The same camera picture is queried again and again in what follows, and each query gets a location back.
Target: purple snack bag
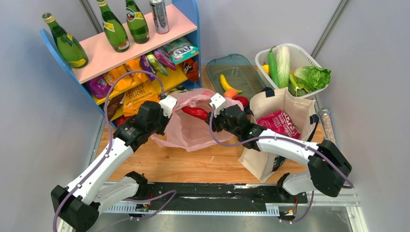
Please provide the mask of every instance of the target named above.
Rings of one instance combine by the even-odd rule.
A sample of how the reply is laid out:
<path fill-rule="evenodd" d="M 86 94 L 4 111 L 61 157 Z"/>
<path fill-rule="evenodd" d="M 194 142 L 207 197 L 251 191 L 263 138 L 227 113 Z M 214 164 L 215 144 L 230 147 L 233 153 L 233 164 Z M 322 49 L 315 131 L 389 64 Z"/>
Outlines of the purple snack bag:
<path fill-rule="evenodd" d="M 97 76 L 86 82 L 88 90 L 98 99 L 103 99 L 107 96 L 110 86 L 104 80 L 103 76 Z"/>
<path fill-rule="evenodd" d="M 159 47 L 154 50 L 155 58 L 164 66 L 176 71 L 176 65 L 172 62 L 171 57 L 169 54 L 163 49 L 163 47 Z"/>
<path fill-rule="evenodd" d="M 143 55 L 141 56 L 140 65 L 141 65 L 141 67 L 142 67 L 142 69 L 143 69 L 144 71 L 147 71 L 147 72 L 156 74 L 155 70 L 154 70 L 154 69 L 151 67 L 151 65 L 149 64 L 148 58 L 146 58 L 146 55 L 145 55 L 145 54 L 143 54 Z M 155 77 L 154 77 L 154 76 L 152 76 L 152 75 L 147 75 L 147 76 L 148 76 L 148 78 L 149 78 L 151 81 L 154 81 L 154 80 L 155 80 Z"/>

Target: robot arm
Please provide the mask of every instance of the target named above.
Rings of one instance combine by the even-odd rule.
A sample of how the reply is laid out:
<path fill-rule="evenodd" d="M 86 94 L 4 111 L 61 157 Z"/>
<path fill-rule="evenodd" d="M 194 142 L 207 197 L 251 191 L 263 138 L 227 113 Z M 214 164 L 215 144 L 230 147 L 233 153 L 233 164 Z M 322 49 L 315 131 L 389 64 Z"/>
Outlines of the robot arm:
<path fill-rule="evenodd" d="M 100 213 L 112 205 L 138 195 L 138 190 L 147 180 L 136 172 L 127 174 L 121 181 L 101 189 L 104 182 L 115 169 L 131 156 L 148 138 L 154 134 L 163 134 L 167 126 L 176 99 L 168 96 L 158 103 L 146 101 L 138 111 L 121 125 L 114 133 L 114 141 L 109 154 L 105 150 L 75 180 L 63 188 L 57 185 L 51 192 L 54 210 L 74 188 L 78 187 L 63 206 L 59 216 L 78 232 L 85 232 L 95 223 Z M 78 184 L 84 176 L 93 170 L 105 157 L 104 162 L 90 175 L 85 183 Z"/>
<path fill-rule="evenodd" d="M 299 174 L 285 174 L 277 186 L 285 190 L 285 194 L 319 190 L 330 197 L 337 197 L 344 178 L 332 168 L 317 152 L 324 154 L 345 176 L 351 172 L 351 165 L 344 158 L 334 143 L 324 140 L 322 143 L 303 142 L 285 137 L 263 126 L 251 123 L 246 114 L 234 105 L 226 108 L 225 99 L 220 94 L 211 98 L 211 107 L 215 117 L 212 119 L 212 131 L 228 131 L 238 137 L 248 149 L 271 152 L 294 160 L 308 167 L 309 171 Z M 211 113 L 208 113 L 209 124 Z"/>

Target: white wall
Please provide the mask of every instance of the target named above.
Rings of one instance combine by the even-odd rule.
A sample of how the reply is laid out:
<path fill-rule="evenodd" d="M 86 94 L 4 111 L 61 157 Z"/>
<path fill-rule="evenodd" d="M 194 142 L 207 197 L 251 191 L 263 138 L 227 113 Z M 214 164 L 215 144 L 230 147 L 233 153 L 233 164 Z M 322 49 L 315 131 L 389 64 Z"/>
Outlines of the white wall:
<path fill-rule="evenodd" d="M 317 61 L 369 231 L 409 231 L 410 1 L 352 0 Z"/>
<path fill-rule="evenodd" d="M 197 0 L 202 63 L 295 43 L 311 53 L 339 0 Z"/>
<path fill-rule="evenodd" d="M 0 12 L 0 231 L 48 232 L 50 192 L 85 169 L 101 117 L 44 45 L 41 16 L 79 40 L 93 31 L 77 1 L 1 1 Z"/>

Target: white basket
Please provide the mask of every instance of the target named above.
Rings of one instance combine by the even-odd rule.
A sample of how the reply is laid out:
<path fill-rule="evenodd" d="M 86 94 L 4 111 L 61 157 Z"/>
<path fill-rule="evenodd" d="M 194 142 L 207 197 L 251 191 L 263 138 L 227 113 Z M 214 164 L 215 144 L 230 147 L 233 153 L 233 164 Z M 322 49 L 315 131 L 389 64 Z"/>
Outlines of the white basket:
<path fill-rule="evenodd" d="M 300 46 L 297 46 L 295 44 L 292 44 L 292 43 L 284 43 L 284 44 L 281 44 L 279 46 L 276 46 L 272 50 L 275 55 L 276 55 L 277 49 L 281 46 L 287 46 L 289 48 L 289 51 L 290 51 L 290 54 L 291 54 L 291 70 L 292 71 L 296 70 L 297 68 L 300 68 L 302 66 L 307 66 L 307 65 L 313 65 L 313 66 L 321 67 L 315 61 L 315 59 L 312 56 L 310 56 L 309 53 L 307 53 L 303 48 L 301 48 Z M 272 87 L 273 89 L 278 89 L 279 87 L 277 85 L 275 85 L 272 78 L 270 78 L 270 76 L 262 68 L 263 64 L 268 63 L 269 50 L 270 49 L 266 49 L 266 50 L 261 51 L 258 54 L 256 54 L 255 62 L 256 62 L 256 66 L 258 66 L 259 76 L 261 76 L 262 81 L 265 83 L 265 85 L 268 86 L 268 87 Z M 329 84 L 327 84 L 324 88 L 317 89 L 316 91 L 308 93 L 308 94 L 306 94 L 306 95 L 304 95 L 300 98 L 311 97 L 311 96 L 319 93 L 320 91 L 324 90 L 325 88 L 327 88 L 328 85 Z"/>

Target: silver can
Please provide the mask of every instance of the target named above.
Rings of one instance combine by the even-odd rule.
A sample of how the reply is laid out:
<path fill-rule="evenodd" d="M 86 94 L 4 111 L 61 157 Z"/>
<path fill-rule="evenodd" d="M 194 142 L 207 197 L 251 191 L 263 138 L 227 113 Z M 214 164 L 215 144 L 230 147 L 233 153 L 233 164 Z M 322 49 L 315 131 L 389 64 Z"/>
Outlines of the silver can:
<path fill-rule="evenodd" d="M 149 0 L 152 16 L 154 17 L 155 29 L 158 34 L 169 32 L 168 18 L 166 15 L 165 0 Z"/>

